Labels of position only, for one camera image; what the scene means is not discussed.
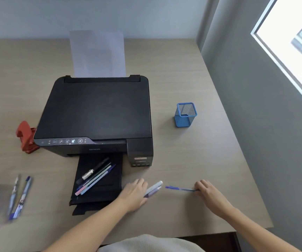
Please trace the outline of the mint green pen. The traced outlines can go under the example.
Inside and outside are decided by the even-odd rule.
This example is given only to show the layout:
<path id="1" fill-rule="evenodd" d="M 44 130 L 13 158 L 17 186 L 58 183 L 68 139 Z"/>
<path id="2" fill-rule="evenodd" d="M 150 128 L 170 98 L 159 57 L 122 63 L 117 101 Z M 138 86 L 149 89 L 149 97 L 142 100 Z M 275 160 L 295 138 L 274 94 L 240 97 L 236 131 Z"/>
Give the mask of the mint green pen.
<path id="1" fill-rule="evenodd" d="M 81 188 L 85 188 L 87 186 L 87 184 L 89 184 L 90 182 L 93 182 L 93 180 L 97 179 L 100 175 L 102 175 L 105 171 L 107 171 L 107 169 L 109 169 L 111 167 L 112 163 L 110 162 L 109 164 L 107 164 L 105 167 L 103 167 L 102 169 L 100 169 L 100 171 L 98 171 L 97 173 L 95 173 L 94 175 L 92 175 L 91 177 L 89 177 L 85 183 L 83 185 L 80 185 L 76 191 L 80 190 Z"/>

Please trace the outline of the blue mesh pen holder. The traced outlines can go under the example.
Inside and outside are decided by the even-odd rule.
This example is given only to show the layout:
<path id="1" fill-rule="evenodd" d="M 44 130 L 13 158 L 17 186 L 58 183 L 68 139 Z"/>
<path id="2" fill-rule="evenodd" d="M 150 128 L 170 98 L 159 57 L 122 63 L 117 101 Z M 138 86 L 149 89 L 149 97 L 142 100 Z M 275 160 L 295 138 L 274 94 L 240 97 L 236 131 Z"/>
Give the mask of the blue mesh pen holder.
<path id="1" fill-rule="evenodd" d="M 196 116 L 197 111 L 194 103 L 178 103 L 176 112 L 174 114 L 175 125 L 178 128 L 190 127 Z"/>

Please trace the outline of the white paper sheet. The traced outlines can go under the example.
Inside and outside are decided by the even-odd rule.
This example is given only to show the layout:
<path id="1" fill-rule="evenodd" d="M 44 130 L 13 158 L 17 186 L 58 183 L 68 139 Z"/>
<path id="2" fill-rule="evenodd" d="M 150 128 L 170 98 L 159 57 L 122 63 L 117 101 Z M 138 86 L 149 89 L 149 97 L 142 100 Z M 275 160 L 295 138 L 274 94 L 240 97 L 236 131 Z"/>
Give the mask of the white paper sheet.
<path id="1" fill-rule="evenodd" d="M 126 77 L 124 36 L 120 31 L 69 32 L 74 77 Z"/>

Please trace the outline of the white pen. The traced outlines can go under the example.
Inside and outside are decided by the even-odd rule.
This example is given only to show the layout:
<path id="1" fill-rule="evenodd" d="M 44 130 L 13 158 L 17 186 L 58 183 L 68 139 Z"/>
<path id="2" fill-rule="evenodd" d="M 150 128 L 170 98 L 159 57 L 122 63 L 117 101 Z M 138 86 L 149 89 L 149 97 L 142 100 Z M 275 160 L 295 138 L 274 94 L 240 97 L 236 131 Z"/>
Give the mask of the white pen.
<path id="1" fill-rule="evenodd" d="M 146 192 L 145 192 L 145 195 L 148 194 L 149 192 L 151 192 L 153 189 L 159 187 L 159 186 L 162 186 L 163 182 L 162 181 L 159 181 L 157 182 L 156 184 L 154 184 L 153 186 L 150 186 Z"/>

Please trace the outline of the person's left hand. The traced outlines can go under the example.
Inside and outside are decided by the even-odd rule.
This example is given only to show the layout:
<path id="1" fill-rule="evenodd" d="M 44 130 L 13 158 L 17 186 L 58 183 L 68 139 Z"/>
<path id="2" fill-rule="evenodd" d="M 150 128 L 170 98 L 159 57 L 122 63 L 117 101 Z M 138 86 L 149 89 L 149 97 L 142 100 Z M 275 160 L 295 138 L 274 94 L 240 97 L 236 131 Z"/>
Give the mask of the person's left hand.
<path id="1" fill-rule="evenodd" d="M 133 195 L 133 182 L 131 182 L 124 187 L 118 198 L 115 200 L 115 203 L 117 203 L 124 212 L 128 213 L 139 209 L 147 202 L 147 200 L 148 198 L 139 199 Z"/>

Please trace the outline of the person's right hand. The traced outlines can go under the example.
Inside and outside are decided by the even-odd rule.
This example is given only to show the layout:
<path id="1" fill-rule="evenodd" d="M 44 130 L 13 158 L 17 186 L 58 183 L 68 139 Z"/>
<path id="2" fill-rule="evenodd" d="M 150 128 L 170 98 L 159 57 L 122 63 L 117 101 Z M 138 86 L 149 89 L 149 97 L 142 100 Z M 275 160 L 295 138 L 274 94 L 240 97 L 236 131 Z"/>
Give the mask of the person's right hand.
<path id="1" fill-rule="evenodd" d="M 209 196 L 200 198 L 212 213 L 226 221 L 228 221 L 230 214 L 235 209 L 226 199 L 226 197 L 212 183 Z"/>

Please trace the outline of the white framed window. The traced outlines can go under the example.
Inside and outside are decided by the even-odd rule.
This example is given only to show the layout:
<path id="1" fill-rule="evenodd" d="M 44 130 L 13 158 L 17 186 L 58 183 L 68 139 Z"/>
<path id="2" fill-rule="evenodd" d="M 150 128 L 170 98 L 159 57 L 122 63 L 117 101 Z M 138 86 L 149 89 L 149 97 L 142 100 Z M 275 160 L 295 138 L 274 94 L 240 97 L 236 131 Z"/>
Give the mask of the white framed window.
<path id="1" fill-rule="evenodd" d="M 250 34 L 302 95 L 302 0 L 269 0 Z"/>

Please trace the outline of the person's left forearm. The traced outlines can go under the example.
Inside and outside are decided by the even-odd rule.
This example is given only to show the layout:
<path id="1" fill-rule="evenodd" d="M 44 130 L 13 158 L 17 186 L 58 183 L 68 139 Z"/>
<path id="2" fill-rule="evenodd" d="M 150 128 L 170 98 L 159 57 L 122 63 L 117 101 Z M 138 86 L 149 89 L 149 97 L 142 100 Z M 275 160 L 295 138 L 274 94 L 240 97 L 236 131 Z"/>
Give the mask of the person's left forearm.
<path id="1" fill-rule="evenodd" d="M 96 252 L 118 222 L 136 205 L 117 199 L 88 217 L 42 252 Z"/>

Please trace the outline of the slim blue ballpoint pen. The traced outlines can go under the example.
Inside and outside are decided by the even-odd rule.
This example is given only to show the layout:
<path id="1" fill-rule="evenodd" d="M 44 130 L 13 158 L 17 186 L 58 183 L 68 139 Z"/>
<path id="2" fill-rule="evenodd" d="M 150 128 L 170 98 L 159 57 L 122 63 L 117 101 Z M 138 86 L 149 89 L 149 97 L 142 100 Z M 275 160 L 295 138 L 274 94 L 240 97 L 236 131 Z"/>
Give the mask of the slim blue ballpoint pen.
<path id="1" fill-rule="evenodd" d="M 199 191 L 199 189 L 188 189 L 188 188 L 181 188 L 181 187 L 175 187 L 175 186 L 166 186 L 165 188 L 170 189 L 170 190 L 188 191 L 188 192 Z"/>

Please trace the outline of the blue patterned pen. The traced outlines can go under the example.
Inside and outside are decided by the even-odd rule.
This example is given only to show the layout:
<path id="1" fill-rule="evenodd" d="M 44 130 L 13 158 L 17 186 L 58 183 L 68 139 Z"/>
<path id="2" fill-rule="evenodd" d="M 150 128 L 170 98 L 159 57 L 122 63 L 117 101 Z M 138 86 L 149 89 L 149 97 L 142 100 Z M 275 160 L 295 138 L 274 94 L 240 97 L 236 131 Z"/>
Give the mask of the blue patterned pen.
<path id="1" fill-rule="evenodd" d="M 27 198 L 27 194 L 28 194 L 28 192 L 29 192 L 29 190 L 30 190 L 32 181 L 33 181 L 33 177 L 28 176 L 28 177 L 26 178 L 25 186 L 24 186 L 23 192 L 22 192 L 22 194 L 21 194 L 21 197 L 20 197 L 20 199 L 19 199 L 19 202 L 18 202 L 18 204 L 17 204 L 15 210 L 14 210 L 14 211 L 11 211 L 11 213 L 10 213 L 10 216 L 9 216 L 9 220 L 10 220 L 10 221 L 11 221 L 11 220 L 17 219 L 17 218 L 20 216 L 21 211 L 22 211 L 23 206 L 24 206 L 24 203 L 25 203 L 26 198 Z"/>

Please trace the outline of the black inkjet printer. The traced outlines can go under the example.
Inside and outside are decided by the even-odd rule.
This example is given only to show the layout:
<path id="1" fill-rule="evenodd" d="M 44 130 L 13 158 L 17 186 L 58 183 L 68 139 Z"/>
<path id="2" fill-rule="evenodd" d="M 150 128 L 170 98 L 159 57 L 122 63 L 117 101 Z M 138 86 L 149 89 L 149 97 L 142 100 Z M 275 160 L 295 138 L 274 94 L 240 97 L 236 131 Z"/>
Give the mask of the black inkjet printer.
<path id="1" fill-rule="evenodd" d="M 104 208 L 122 190 L 124 155 L 131 167 L 152 166 L 148 79 L 141 75 L 57 79 L 40 117 L 34 142 L 59 156 L 79 156 L 69 201 L 70 206 L 76 206 L 73 216 Z M 88 179 L 82 181 L 82 176 L 106 157 L 110 159 L 95 173 L 110 162 L 116 166 L 85 194 L 76 196 L 76 189 Z"/>

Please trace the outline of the black marker with white label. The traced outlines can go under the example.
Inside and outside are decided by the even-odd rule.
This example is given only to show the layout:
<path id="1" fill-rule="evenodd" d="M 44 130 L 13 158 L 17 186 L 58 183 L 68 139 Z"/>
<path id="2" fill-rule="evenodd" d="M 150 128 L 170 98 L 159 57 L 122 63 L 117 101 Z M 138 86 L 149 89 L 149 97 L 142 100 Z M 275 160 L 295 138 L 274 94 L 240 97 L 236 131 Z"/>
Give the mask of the black marker with white label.
<path id="1" fill-rule="evenodd" d="M 106 157 L 103 159 L 101 162 L 99 162 L 97 165 L 95 165 L 94 168 L 88 170 L 83 176 L 82 176 L 82 181 L 85 181 L 87 178 L 89 178 L 92 174 L 95 173 L 95 171 L 100 168 L 103 164 L 105 164 L 110 158 Z"/>

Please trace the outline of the pink pen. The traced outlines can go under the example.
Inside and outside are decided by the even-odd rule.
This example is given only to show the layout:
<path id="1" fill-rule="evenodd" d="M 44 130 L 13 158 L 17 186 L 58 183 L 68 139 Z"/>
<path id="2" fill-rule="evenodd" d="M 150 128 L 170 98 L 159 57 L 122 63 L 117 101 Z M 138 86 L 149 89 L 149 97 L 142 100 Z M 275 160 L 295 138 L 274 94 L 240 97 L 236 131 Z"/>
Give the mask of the pink pen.
<path id="1" fill-rule="evenodd" d="M 96 179 L 93 179 L 89 184 L 83 186 L 80 190 L 78 190 L 75 195 L 79 196 L 79 195 L 83 195 L 85 194 L 90 188 L 92 188 L 101 178 L 98 177 Z"/>

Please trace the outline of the purple pen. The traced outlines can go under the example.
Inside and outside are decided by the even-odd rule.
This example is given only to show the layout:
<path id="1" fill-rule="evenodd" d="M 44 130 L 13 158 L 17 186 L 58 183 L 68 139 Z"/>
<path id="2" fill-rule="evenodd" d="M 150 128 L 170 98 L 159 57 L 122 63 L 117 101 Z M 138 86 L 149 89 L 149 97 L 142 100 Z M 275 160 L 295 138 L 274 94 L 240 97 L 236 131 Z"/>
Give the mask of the purple pen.
<path id="1" fill-rule="evenodd" d="M 159 190 L 161 189 L 161 186 L 153 189 L 151 192 L 149 192 L 148 194 L 146 194 L 144 196 L 144 198 L 150 198 L 151 196 L 153 196 L 155 193 L 157 193 Z"/>

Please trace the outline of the person's right forearm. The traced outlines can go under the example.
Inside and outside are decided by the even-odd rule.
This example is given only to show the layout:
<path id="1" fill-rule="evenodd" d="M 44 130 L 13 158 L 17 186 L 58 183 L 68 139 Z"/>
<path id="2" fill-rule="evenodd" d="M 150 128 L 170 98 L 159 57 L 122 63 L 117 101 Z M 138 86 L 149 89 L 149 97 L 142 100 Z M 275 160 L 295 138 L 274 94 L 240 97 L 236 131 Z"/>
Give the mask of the person's right forearm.
<path id="1" fill-rule="evenodd" d="M 257 252 L 302 252 L 248 218 L 237 208 L 227 209 L 223 218 Z"/>

